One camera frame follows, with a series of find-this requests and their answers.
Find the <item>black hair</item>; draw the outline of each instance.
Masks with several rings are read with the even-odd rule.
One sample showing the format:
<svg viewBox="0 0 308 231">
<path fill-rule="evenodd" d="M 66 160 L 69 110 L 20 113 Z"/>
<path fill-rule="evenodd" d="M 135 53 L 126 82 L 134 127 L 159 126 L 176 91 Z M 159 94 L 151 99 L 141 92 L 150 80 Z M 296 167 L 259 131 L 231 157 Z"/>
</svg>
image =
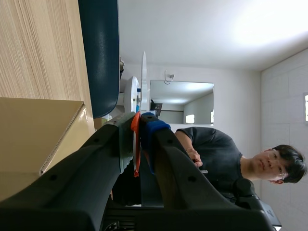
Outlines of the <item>black hair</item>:
<svg viewBox="0 0 308 231">
<path fill-rule="evenodd" d="M 290 145 L 279 145 L 274 148 L 279 151 L 282 159 L 289 164 L 285 167 L 288 176 L 283 180 L 284 183 L 298 183 L 307 173 L 307 165 L 304 156 Z"/>
</svg>

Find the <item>blue strap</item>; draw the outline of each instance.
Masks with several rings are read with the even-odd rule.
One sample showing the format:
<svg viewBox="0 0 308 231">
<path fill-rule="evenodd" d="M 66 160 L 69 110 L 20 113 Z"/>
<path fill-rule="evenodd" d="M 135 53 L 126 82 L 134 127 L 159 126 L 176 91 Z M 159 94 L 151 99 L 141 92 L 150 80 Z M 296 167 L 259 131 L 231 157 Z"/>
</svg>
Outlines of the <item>blue strap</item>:
<svg viewBox="0 0 308 231">
<path fill-rule="evenodd" d="M 145 129 L 140 129 L 140 140 L 141 140 L 141 147 L 143 150 L 148 151 L 149 153 L 149 161 L 150 161 L 150 171 L 152 174 L 154 174 L 154 154 L 152 149 L 152 135 L 154 132 L 168 128 L 171 129 L 171 126 L 169 124 L 166 124 L 162 120 L 157 120 L 153 122 L 149 122 L 146 125 Z"/>
</svg>

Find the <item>window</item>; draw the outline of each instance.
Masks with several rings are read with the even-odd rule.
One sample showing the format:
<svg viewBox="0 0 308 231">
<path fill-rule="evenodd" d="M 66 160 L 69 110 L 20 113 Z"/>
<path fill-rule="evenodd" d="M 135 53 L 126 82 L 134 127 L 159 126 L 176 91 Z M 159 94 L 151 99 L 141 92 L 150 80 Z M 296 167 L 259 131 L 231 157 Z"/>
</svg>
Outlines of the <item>window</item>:
<svg viewBox="0 0 308 231">
<path fill-rule="evenodd" d="M 186 124 L 194 124 L 194 115 L 186 116 Z"/>
<path fill-rule="evenodd" d="M 305 94 L 305 121 L 308 123 L 308 93 Z"/>
<path fill-rule="evenodd" d="M 211 124 L 214 123 L 214 110 L 211 111 Z"/>
</svg>

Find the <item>orange strap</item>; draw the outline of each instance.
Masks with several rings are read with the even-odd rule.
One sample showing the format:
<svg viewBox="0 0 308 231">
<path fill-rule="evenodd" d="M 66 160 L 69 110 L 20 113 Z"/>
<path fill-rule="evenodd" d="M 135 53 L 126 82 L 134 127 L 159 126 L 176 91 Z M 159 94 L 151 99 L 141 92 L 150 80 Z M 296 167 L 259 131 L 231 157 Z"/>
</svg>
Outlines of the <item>orange strap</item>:
<svg viewBox="0 0 308 231">
<path fill-rule="evenodd" d="M 136 153 L 134 153 L 134 177 L 139 176 L 139 165 L 140 165 L 140 138 L 139 138 L 139 121 L 140 112 L 137 112 L 131 122 L 130 129 L 136 134 Z"/>
</svg>

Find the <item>beige box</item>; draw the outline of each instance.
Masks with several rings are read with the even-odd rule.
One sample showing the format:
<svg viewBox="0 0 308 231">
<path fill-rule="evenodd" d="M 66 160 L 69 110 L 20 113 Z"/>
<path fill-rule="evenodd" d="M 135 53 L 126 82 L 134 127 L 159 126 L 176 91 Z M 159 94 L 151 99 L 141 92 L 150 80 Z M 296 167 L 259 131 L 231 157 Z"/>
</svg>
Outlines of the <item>beige box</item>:
<svg viewBox="0 0 308 231">
<path fill-rule="evenodd" d="M 0 98 L 0 200 L 27 187 L 90 137 L 81 101 Z"/>
</svg>

